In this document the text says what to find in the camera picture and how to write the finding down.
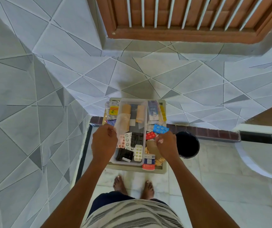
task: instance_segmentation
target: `foot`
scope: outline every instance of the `foot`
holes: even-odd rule
[[[115,177],[113,188],[115,191],[119,191],[122,194],[128,195],[122,177],[120,175]]]
[[[150,181],[146,181],[140,199],[151,200],[154,198],[154,188]]]

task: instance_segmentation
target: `black bucket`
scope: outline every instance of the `black bucket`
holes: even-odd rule
[[[181,131],[176,134],[177,148],[180,157],[195,157],[200,149],[198,139],[189,132]]]

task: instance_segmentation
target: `white tile floor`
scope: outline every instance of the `white tile floor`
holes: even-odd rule
[[[237,222],[240,228],[272,227],[272,180],[248,168],[231,143],[201,140],[199,154],[183,162],[206,190]],[[139,198],[145,180],[151,180],[155,198],[167,203],[180,217],[184,227],[191,228],[182,194],[172,169],[166,174],[105,169],[93,193],[92,201],[101,193],[113,191],[113,180],[123,176],[128,193]]]

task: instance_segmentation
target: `blue blister pack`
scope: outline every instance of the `blue blister pack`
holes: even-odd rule
[[[166,128],[165,126],[160,126],[155,124],[153,128],[153,132],[155,133],[166,133],[169,131],[169,128]]]

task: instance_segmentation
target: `right hand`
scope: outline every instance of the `right hand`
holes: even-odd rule
[[[155,141],[160,154],[168,162],[180,159],[176,144],[176,135],[172,134],[171,131],[164,134],[159,134]]]

